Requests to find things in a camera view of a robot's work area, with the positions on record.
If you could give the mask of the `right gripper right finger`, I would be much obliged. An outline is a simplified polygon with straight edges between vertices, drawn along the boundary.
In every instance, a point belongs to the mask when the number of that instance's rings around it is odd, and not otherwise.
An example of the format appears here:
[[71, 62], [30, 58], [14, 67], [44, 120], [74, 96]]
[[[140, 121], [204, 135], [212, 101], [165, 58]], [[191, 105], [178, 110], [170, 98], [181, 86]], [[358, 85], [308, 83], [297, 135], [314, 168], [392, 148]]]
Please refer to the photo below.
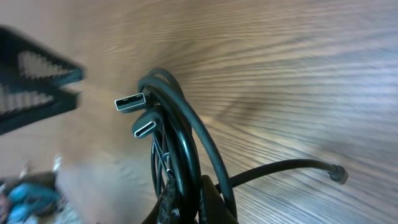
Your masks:
[[208, 175], [201, 177], [199, 224], [238, 224]]

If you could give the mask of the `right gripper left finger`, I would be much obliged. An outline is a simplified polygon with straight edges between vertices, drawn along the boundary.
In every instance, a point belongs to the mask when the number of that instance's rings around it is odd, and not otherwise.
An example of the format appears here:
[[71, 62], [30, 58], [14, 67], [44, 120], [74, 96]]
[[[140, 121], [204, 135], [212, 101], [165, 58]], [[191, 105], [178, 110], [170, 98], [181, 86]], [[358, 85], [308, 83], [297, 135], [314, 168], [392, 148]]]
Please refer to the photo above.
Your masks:
[[142, 224], [178, 224], [180, 209], [177, 181], [170, 176], [152, 211]]

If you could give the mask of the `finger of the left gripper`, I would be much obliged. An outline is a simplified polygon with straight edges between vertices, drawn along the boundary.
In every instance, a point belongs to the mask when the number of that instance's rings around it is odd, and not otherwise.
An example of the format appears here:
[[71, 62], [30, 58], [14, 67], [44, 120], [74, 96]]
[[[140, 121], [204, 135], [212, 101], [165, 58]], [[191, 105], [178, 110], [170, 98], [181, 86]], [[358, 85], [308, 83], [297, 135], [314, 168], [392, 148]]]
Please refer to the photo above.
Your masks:
[[10, 27], [1, 27], [1, 68], [61, 88], [84, 79], [81, 65]]
[[38, 86], [38, 92], [53, 98], [45, 103], [23, 106], [1, 114], [1, 134], [78, 108], [78, 93], [52, 85]]

